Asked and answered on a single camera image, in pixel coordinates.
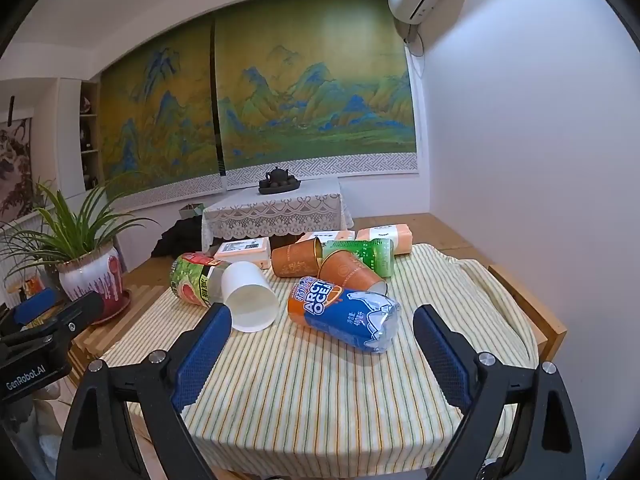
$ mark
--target patterned border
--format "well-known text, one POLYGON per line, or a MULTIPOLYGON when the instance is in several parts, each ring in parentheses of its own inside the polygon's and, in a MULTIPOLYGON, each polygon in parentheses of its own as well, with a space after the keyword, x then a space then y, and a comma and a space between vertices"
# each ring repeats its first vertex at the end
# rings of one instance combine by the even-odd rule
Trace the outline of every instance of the patterned border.
POLYGON ((222 177, 220 177, 220 174, 215 173, 145 189, 144 191, 124 196, 116 200, 114 208, 117 211, 133 211, 194 196, 219 193, 224 190, 222 177))
POLYGON ((275 166, 289 168, 298 178, 348 176, 355 174, 418 173, 417 153, 366 153, 322 158, 287 160, 274 164, 260 164, 226 172, 226 188, 255 186, 267 171, 275 166))

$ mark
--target small table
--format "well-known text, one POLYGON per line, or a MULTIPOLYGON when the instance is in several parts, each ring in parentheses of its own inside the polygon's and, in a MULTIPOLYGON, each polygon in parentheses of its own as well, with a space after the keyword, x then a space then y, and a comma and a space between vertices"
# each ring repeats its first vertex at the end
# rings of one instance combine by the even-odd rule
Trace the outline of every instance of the small table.
POLYGON ((204 210, 202 249, 209 249, 214 238, 299 235, 352 226, 336 177, 303 180, 298 189, 271 195, 248 187, 204 210))

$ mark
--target spider plant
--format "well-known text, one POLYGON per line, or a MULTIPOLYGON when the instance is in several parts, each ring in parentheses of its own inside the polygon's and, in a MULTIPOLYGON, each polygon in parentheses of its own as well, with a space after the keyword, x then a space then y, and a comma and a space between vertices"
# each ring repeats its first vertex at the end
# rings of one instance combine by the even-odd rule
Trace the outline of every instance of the spider plant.
POLYGON ((106 195, 108 184, 93 188, 84 198, 78 213, 69 209, 59 191, 53 193, 40 183, 36 188, 50 203, 49 207, 36 207, 42 220, 42 229, 22 229, 9 225, 11 234, 4 237, 0 257, 12 257, 15 265, 7 278, 30 267, 57 265, 80 258, 111 242, 118 233, 133 226, 143 226, 141 221, 155 222, 151 218, 135 217, 130 213, 113 211, 113 203, 122 195, 108 198, 98 209, 98 203, 106 195))

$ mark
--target striped tablecloth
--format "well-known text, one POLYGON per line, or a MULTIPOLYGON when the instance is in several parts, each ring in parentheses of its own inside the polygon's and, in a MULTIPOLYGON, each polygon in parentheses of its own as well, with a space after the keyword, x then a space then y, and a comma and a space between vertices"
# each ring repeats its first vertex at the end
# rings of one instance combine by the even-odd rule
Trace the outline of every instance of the striped tablecloth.
MULTIPOLYGON (((296 280, 265 271, 280 298, 276 322, 254 334, 232 331, 196 404, 182 412, 212 466, 258 475, 355 477, 433 465, 460 412, 446 403, 412 333, 414 310, 431 303, 477 351, 535 367, 536 343, 513 299, 474 260, 427 245, 396 259, 389 296, 402 304, 399 333, 384 354, 366 354, 289 320, 296 280)), ((166 291, 103 359, 139 362, 168 349, 196 325, 201 307, 166 291)), ((132 405, 134 414, 140 407, 132 405)), ((506 444, 514 407, 504 409, 491 456, 506 444)))

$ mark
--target landscape painting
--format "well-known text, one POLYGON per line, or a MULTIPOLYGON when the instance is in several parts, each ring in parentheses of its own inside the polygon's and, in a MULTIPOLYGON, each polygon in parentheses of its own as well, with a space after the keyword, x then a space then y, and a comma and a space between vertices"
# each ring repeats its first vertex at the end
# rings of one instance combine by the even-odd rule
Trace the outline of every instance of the landscape painting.
POLYGON ((211 16, 150 40, 101 77, 102 163, 111 194, 219 173, 210 86, 211 16))
MULTIPOLYGON (((304 159, 415 155, 404 46, 386 0, 227 7, 215 13, 214 58, 228 174, 304 159)), ((344 172, 335 166, 333 173, 344 172)))

